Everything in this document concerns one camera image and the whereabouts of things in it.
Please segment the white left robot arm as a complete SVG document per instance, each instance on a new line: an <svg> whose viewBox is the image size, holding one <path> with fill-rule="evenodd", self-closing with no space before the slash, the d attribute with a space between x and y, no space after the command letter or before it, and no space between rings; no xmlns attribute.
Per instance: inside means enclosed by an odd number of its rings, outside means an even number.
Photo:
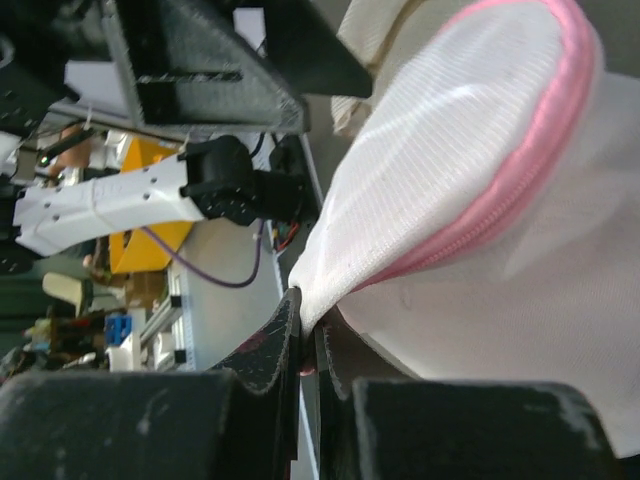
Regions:
<svg viewBox="0 0 640 480"><path fill-rule="evenodd" d="M219 137L137 171L69 187L1 184L1 252L31 260L171 221L291 222L298 176L257 170L239 133L310 128L306 96L366 98L372 79L308 1L262 1L266 41L235 29L236 1L5 1L1 5L1 153L77 93L67 64L111 60L136 127Z"/></svg>

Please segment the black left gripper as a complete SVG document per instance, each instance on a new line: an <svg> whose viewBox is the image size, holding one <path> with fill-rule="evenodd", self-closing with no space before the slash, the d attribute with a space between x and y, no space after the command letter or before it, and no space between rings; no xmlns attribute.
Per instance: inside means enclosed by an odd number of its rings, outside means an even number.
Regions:
<svg viewBox="0 0 640 480"><path fill-rule="evenodd" d="M239 1L5 1L1 127L28 135L78 100L72 61L112 62L138 127L300 134L307 95L366 98L367 69L309 1L261 1L265 41L235 28Z"/></svg>

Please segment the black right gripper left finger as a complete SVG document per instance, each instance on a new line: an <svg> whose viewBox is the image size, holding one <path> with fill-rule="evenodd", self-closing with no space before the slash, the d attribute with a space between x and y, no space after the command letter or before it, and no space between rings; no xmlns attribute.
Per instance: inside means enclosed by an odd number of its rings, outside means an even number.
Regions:
<svg viewBox="0 0 640 480"><path fill-rule="evenodd" d="M289 288L268 322L213 370L228 381L216 479L288 479L298 454L301 292Z"/></svg>

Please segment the white mesh laundry bag pink zipper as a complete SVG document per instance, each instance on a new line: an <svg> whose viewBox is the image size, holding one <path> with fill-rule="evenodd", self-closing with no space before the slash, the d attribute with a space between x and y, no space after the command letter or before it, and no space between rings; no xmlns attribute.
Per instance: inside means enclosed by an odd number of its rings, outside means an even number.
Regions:
<svg viewBox="0 0 640 480"><path fill-rule="evenodd" d="M426 380L561 383L639 452L639 82L575 1L425 1L428 42L337 166L291 270Z"/></svg>

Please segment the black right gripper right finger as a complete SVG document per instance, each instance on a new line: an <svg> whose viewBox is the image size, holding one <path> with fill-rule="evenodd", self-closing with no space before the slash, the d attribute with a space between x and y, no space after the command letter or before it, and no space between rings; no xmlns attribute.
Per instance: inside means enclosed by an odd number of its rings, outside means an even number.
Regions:
<svg viewBox="0 0 640 480"><path fill-rule="evenodd" d="M329 319L317 326L314 340L320 477L358 479L352 383L360 377L405 380L408 376L383 359L341 319Z"/></svg>

